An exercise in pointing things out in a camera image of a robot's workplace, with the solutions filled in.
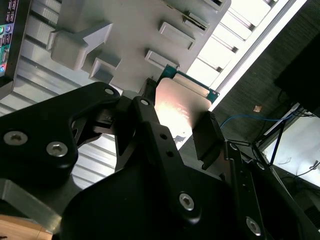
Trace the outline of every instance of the blue cable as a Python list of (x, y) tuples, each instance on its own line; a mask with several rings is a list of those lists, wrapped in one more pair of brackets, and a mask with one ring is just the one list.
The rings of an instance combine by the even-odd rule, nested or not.
[(222, 129), (223, 126), (229, 122), (231, 119), (236, 119), (236, 118), (251, 118), (251, 119), (257, 119), (257, 120), (264, 120), (264, 121), (269, 121), (269, 122), (278, 122), (278, 121), (282, 121), (282, 120), (287, 120), (289, 118), (291, 118), (294, 115), (295, 112), (292, 112), (289, 116), (285, 117), (285, 118), (281, 118), (281, 119), (268, 119), (268, 118), (263, 118), (260, 116), (255, 116), (255, 115), (248, 115), (248, 114), (239, 114), (239, 115), (234, 115), (229, 117), (227, 120), (225, 120), (221, 125), (220, 128)]

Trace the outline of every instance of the wire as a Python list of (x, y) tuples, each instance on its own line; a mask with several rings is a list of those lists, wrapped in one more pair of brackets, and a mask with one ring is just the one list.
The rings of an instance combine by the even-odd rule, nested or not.
[(285, 118), (281, 118), (281, 119), (268, 119), (268, 118), (264, 118), (264, 117), (260, 117), (260, 116), (255, 116), (255, 115), (249, 115), (249, 114), (239, 114), (239, 115), (234, 115), (229, 117), (227, 120), (225, 120), (221, 125), (220, 128), (222, 129), (223, 126), (229, 122), (231, 119), (236, 119), (236, 118), (251, 118), (251, 119), (257, 119), (257, 120), (264, 120), (264, 121), (269, 121), (269, 122), (278, 122), (278, 121), (282, 121), (282, 120), (287, 120), (289, 118), (291, 118), (293, 116), (293, 113), (290, 114), (289, 116), (285, 117)]
[(310, 170), (308, 170), (308, 171), (306, 171), (306, 172), (304, 172), (304, 173), (301, 173), (301, 174), (299, 174), (299, 175), (296, 175), (293, 179), (298, 178), (298, 177), (300, 177), (300, 176), (302, 176), (302, 175), (305, 175), (305, 174), (311, 172), (312, 170), (315, 170), (319, 165), (320, 165), (320, 162), (318, 162), (316, 165), (314, 165)]

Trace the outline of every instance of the black monitor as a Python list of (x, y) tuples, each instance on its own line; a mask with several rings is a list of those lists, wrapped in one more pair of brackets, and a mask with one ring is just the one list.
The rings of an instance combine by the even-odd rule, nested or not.
[(320, 34), (275, 81), (288, 96), (320, 117)]

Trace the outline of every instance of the circuit board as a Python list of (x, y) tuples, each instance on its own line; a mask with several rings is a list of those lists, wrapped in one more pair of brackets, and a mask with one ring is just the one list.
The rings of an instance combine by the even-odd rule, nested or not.
[(7, 69), (18, 3), (19, 0), (9, 0), (0, 9), (0, 77), (5, 75)]

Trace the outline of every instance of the wooden surface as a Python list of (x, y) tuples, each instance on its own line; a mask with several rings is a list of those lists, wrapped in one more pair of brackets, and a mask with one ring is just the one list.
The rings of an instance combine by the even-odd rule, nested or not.
[(7, 237), (6, 240), (51, 240), (52, 234), (38, 224), (0, 215), (0, 237)]

